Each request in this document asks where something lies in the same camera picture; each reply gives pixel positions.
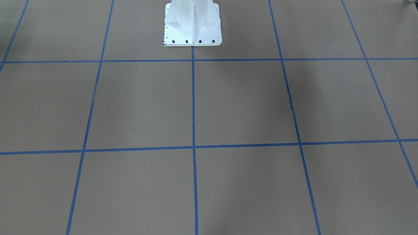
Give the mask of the brown paper table mat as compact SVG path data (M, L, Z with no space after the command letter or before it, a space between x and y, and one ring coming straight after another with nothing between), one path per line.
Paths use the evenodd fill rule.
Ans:
M2 235L416 235L417 1L1 1Z

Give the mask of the white metal mounting plate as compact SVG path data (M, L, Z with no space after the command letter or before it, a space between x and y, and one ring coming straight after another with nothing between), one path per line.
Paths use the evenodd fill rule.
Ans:
M172 0L165 5L163 46L220 46L219 5L212 0Z

